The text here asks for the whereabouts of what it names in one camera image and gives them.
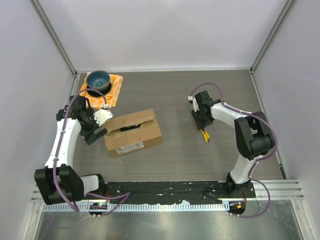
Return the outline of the brown cardboard express box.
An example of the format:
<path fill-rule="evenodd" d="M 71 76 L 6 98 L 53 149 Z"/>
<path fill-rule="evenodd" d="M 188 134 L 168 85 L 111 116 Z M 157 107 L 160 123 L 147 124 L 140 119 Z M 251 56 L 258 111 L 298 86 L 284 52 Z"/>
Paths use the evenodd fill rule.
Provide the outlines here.
<path fill-rule="evenodd" d="M 103 127 L 105 146 L 111 157 L 127 155 L 162 144 L 162 133 L 151 109 L 134 112 L 108 120 Z"/>

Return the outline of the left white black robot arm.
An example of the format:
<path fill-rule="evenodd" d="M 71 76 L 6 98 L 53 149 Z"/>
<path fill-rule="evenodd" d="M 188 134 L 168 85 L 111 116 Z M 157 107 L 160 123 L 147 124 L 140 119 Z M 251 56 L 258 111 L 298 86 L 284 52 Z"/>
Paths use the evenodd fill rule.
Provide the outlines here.
<path fill-rule="evenodd" d="M 78 136 L 87 145 L 107 134 L 104 123 L 113 114 L 106 102 L 94 110 L 88 98 L 71 96 L 70 102 L 56 114 L 57 131 L 52 151 L 44 168 L 37 169 L 34 180 L 47 205 L 67 203 L 73 205 L 86 194 L 100 200 L 107 192 L 100 173 L 79 176 L 73 169 L 73 159 Z"/>

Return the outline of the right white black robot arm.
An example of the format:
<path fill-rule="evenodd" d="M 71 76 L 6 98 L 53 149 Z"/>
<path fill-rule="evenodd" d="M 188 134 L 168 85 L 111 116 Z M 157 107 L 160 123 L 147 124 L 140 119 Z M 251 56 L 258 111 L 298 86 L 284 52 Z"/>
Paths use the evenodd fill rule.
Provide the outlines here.
<path fill-rule="evenodd" d="M 251 182 L 249 176 L 254 165 L 276 146 L 264 113 L 245 112 L 220 99 L 212 100 L 207 91 L 187 98 L 193 106 L 191 115 L 206 142 L 210 140 L 210 136 L 205 128 L 214 121 L 221 121 L 234 128 L 239 156 L 234 168 L 227 174 L 225 190 L 230 197 L 238 197 Z"/>

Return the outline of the yellow utility knife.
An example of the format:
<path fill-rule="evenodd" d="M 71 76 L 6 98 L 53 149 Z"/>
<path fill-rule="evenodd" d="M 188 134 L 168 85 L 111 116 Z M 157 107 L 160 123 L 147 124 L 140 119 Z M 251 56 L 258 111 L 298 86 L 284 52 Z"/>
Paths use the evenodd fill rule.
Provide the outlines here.
<path fill-rule="evenodd" d="M 206 143 L 209 143 L 211 137 L 210 137 L 210 135 L 208 134 L 208 132 L 207 132 L 205 129 L 200 129 L 200 132 L 201 132 L 202 135 L 203 135 L 204 141 L 205 141 Z"/>

